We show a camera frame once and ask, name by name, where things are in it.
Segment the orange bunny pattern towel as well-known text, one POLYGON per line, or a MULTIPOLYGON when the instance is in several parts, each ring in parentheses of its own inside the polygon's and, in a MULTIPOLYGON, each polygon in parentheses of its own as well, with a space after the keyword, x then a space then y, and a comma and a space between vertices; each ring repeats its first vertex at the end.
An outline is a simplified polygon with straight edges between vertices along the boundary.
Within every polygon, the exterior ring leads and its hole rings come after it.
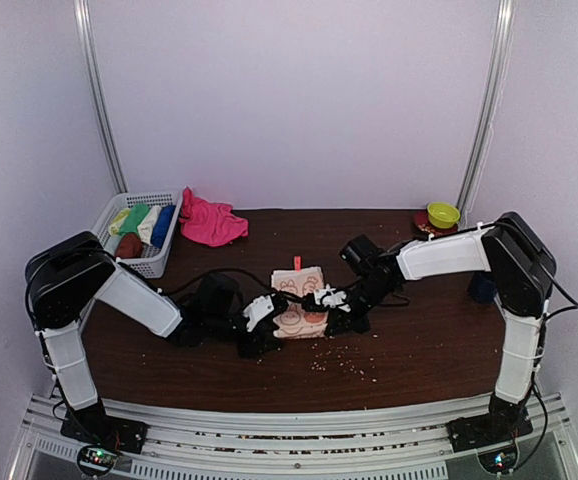
MULTIPOLYGON (((303 267, 302 258, 293 258, 292 270, 274 270, 271 286, 297 297, 304 297, 324 287, 324 276, 318 266, 303 267)), ((277 329, 274 336, 280 340, 321 338, 325 336, 327 313, 308 312, 295 302, 288 302, 285 312, 273 319, 277 329)))

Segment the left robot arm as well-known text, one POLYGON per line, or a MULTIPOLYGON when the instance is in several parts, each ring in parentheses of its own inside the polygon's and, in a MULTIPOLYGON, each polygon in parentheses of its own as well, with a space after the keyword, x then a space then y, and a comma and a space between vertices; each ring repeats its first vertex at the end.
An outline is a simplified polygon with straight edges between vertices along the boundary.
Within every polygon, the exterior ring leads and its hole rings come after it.
POLYGON ((243 299, 234 270, 209 271, 196 290, 173 299, 84 231, 34 256, 25 268, 25 305, 45 364, 60 388, 67 418, 92 444, 113 433, 82 340, 82 315, 101 303, 176 347, 215 337, 232 341, 244 357, 278 346, 275 317, 287 298, 268 289, 243 299))

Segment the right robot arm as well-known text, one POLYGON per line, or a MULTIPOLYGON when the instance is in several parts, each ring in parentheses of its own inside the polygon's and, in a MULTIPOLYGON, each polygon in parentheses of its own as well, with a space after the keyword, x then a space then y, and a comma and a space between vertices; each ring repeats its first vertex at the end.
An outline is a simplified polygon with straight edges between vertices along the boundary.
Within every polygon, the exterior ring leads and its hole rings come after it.
POLYGON ((407 282, 464 272, 489 275, 505 336, 500 372, 481 430, 488 440, 499 442, 519 426, 544 352, 556 272, 553 255, 519 214, 507 212, 490 224, 389 249, 360 235, 345 245, 340 256, 357 281, 305 294, 301 300, 305 310, 334 311, 342 320, 357 321, 407 282))

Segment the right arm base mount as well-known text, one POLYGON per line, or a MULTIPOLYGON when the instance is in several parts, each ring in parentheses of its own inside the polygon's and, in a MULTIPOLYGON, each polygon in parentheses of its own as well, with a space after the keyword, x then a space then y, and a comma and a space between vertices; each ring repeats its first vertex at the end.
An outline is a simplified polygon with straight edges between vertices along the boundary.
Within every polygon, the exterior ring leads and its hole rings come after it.
POLYGON ((461 417, 448 422, 446 428, 455 453, 510 442, 533 432, 533 425, 527 416, 509 424, 490 414, 461 417))

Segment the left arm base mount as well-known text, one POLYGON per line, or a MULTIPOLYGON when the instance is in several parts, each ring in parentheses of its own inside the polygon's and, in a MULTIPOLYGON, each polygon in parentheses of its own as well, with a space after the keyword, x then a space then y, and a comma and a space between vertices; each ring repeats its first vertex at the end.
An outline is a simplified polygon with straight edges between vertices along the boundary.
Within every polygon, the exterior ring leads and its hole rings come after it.
POLYGON ((110 426, 102 434, 87 433, 74 419, 62 422, 60 434, 86 444, 102 446, 112 452, 140 454, 142 452, 148 425, 135 421, 110 417, 110 426))

